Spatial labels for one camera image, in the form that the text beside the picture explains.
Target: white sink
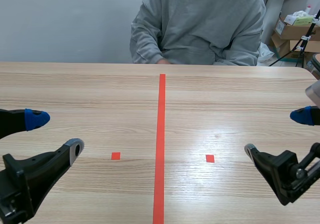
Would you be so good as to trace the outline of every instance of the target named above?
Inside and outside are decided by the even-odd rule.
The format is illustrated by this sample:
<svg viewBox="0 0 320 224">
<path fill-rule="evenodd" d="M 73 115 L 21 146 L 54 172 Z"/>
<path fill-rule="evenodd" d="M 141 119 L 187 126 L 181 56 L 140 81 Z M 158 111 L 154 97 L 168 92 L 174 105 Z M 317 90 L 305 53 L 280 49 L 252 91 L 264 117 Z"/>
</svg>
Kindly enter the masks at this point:
<svg viewBox="0 0 320 224">
<path fill-rule="evenodd" d="M 284 2 L 285 0 L 268 0 L 266 4 L 266 14 L 264 17 L 262 33 L 262 42 L 265 44 L 269 44 Z"/>
</svg>

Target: red square marker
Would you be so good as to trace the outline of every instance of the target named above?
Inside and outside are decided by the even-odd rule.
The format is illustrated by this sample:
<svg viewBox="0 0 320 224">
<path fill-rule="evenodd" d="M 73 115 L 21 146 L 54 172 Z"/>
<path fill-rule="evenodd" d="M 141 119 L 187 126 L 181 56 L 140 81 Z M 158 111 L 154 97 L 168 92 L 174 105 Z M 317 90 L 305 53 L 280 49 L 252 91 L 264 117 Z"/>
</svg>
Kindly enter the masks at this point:
<svg viewBox="0 0 320 224">
<path fill-rule="evenodd" d="M 120 155 L 121 155 L 121 152 L 112 152 L 111 160 L 113 160 L 113 161 L 120 160 Z"/>
<path fill-rule="evenodd" d="M 205 155 L 207 163 L 215 163 L 215 156 L 214 155 Z"/>
</svg>

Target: wooden table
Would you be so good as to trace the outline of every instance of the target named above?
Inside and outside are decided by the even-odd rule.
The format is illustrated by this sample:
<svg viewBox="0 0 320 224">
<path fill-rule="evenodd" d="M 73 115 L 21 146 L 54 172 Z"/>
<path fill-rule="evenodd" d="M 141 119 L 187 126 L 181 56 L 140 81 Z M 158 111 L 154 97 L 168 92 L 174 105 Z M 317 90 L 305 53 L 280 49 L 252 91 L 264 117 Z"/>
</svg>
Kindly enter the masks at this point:
<svg viewBox="0 0 320 224">
<path fill-rule="evenodd" d="M 0 107 L 50 113 L 41 129 L 0 141 L 22 159 L 71 138 L 85 148 L 30 224 L 151 224 L 159 74 L 166 74 L 165 224 L 319 222 L 320 181 L 282 206 L 244 146 L 301 160 L 319 127 L 290 112 L 316 80 L 294 67 L 0 63 Z M 121 160 L 111 160 L 121 152 Z M 207 163 L 206 155 L 215 163 Z"/>
</svg>

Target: gray sweatshirt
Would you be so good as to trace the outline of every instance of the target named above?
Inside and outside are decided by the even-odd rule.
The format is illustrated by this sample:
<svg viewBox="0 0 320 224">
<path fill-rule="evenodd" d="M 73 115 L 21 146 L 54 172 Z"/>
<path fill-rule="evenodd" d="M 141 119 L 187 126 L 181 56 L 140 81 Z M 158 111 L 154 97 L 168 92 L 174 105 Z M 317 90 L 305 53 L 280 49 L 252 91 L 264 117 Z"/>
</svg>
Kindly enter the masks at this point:
<svg viewBox="0 0 320 224">
<path fill-rule="evenodd" d="M 131 26 L 134 63 L 256 66 L 263 0 L 143 0 Z"/>
</svg>

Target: hoodie sleeve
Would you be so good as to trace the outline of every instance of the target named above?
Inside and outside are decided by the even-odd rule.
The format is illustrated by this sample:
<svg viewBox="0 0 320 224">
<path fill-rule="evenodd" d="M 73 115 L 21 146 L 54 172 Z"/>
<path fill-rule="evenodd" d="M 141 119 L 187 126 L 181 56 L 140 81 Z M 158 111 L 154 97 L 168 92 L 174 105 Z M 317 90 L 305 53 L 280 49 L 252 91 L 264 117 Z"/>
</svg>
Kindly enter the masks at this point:
<svg viewBox="0 0 320 224">
<path fill-rule="evenodd" d="M 224 59 L 215 65 L 256 66 L 263 31 L 266 8 L 262 0 L 257 0 L 240 25 L 241 31 L 234 37 L 230 48 L 223 51 Z"/>
<path fill-rule="evenodd" d="M 163 59 L 158 47 L 162 27 L 162 0 L 143 0 L 131 25 L 130 52 L 135 64 L 156 64 Z"/>
</svg>

